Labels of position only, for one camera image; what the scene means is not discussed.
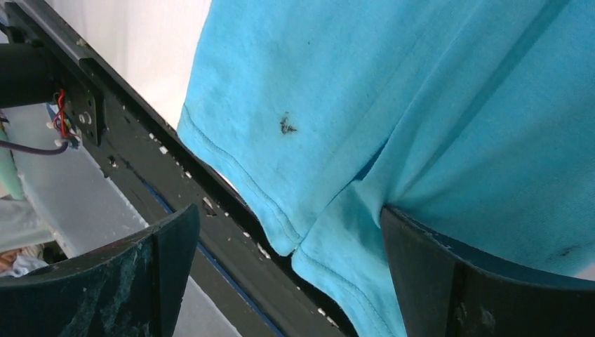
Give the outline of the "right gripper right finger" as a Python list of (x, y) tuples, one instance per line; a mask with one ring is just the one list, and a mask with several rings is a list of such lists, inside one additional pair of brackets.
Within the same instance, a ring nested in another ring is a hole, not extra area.
[(594, 283), (525, 267), (380, 215), (408, 336), (593, 336)]

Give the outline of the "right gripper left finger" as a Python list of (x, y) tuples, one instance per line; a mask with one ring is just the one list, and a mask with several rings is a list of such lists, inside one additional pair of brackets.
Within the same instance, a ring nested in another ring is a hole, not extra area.
[(172, 336), (199, 241), (196, 205), (22, 277), (1, 278), (2, 336)]

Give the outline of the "cyan t shirt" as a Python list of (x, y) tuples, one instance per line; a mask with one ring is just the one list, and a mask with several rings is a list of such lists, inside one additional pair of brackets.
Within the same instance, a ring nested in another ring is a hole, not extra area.
[(213, 1), (178, 135), (360, 336), (403, 336), (380, 210), (594, 263), (593, 1)]

